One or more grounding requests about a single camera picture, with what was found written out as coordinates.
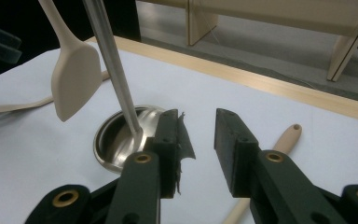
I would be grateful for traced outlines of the stainless steel ladle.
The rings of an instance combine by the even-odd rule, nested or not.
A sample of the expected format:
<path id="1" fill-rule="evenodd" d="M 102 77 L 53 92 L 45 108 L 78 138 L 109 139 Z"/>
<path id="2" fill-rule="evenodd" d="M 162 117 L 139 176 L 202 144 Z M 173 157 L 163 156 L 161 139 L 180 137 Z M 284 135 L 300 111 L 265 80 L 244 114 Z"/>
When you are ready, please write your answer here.
<path id="1" fill-rule="evenodd" d="M 130 154 L 142 151 L 155 135 L 164 109 L 135 106 L 103 0 L 83 0 L 120 110 L 107 119 L 94 137 L 94 155 L 105 169 L 120 174 Z"/>

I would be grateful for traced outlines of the beige slotted skimmer spoon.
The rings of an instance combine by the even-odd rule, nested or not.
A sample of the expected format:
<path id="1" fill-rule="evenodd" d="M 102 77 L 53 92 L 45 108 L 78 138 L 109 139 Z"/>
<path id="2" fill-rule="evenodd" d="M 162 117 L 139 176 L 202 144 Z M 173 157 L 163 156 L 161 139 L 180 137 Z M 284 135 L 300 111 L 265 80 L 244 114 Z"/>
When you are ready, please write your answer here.
<path id="1" fill-rule="evenodd" d="M 275 143 L 273 150 L 289 154 L 296 146 L 302 134 L 302 126 L 293 124 L 289 126 Z M 239 224 L 249 209 L 250 200 L 248 198 L 239 199 L 223 221 L 223 224 Z"/>

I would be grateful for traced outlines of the beige slotted turner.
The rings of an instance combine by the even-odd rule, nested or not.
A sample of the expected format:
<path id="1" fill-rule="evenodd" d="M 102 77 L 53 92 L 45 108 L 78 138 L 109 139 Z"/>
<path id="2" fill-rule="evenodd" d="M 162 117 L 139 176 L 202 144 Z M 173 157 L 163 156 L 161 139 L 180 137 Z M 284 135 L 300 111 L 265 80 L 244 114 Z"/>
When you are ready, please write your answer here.
<path id="1" fill-rule="evenodd" d="M 51 78 L 51 96 L 29 104 L 0 105 L 0 113 L 35 108 L 49 103 L 54 103 L 56 105 L 57 115 L 62 120 L 67 120 L 71 118 L 88 101 L 92 94 L 97 90 L 97 87 L 94 84 L 93 87 L 82 91 L 80 94 L 80 98 L 74 103 L 66 103 L 64 101 L 65 97 L 61 97 L 59 95 L 62 90 L 59 87 L 55 87 L 55 85 L 59 83 L 59 79 L 61 78 L 61 76 L 61 74 L 53 73 Z"/>

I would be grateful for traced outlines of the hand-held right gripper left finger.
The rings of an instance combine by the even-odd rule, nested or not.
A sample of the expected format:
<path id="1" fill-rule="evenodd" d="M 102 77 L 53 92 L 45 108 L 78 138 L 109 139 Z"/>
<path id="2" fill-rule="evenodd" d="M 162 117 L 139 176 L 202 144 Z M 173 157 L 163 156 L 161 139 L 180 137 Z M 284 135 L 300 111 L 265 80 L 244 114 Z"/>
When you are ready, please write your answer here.
<path id="1" fill-rule="evenodd" d="M 105 224 L 159 224 L 160 200 L 179 190 L 181 160 L 194 157 L 184 117 L 160 114 L 155 134 L 125 160 Z"/>

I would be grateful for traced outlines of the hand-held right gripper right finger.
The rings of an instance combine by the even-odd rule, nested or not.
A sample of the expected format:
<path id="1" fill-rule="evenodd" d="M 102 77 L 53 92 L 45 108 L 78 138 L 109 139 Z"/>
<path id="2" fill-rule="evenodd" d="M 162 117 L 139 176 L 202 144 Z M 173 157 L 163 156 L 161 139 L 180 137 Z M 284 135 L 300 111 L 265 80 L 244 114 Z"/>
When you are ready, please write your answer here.
<path id="1" fill-rule="evenodd" d="M 229 192 L 251 200 L 257 224 L 345 224 L 287 155 L 259 147 L 236 113 L 216 110 L 214 149 Z"/>

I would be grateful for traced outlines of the black curtain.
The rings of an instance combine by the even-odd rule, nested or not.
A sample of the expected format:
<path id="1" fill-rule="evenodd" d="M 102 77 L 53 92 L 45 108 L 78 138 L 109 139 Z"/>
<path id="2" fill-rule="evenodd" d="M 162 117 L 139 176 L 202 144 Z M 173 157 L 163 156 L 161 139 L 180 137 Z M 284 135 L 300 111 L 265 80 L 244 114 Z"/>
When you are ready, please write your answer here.
<path id="1" fill-rule="evenodd" d="M 64 22 L 80 40 L 93 37 L 83 0 L 53 0 Z M 115 35 L 134 41 L 141 39 L 135 0 L 103 0 Z M 19 64 L 59 45 L 38 0 L 0 0 L 0 29 L 21 40 Z"/>

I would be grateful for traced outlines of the wooden table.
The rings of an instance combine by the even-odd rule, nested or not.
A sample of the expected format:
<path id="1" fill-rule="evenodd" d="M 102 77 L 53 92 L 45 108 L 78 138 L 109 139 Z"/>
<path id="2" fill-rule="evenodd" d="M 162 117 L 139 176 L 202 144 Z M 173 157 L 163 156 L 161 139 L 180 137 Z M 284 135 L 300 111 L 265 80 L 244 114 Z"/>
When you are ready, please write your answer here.
<path id="1" fill-rule="evenodd" d="M 275 78 L 264 77 L 257 73 L 132 41 L 119 36 L 116 36 L 115 40 L 117 48 L 120 50 L 168 63 L 170 67 L 174 65 L 184 67 L 191 71 L 201 72 L 207 77 L 218 77 L 251 89 L 268 92 L 276 96 L 358 119 L 358 101 L 352 99 L 313 90 Z"/>

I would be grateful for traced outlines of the beige solid spatula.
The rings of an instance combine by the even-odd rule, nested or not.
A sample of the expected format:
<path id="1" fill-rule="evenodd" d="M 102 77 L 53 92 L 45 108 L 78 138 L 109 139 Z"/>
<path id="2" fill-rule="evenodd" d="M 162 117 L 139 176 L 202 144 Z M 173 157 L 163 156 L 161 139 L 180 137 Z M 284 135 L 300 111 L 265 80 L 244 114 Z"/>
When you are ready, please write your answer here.
<path id="1" fill-rule="evenodd" d="M 102 84 L 97 50 L 79 40 L 63 21 L 53 0 L 38 0 L 60 44 L 60 54 L 51 76 L 55 110 L 61 121 L 77 113 Z"/>

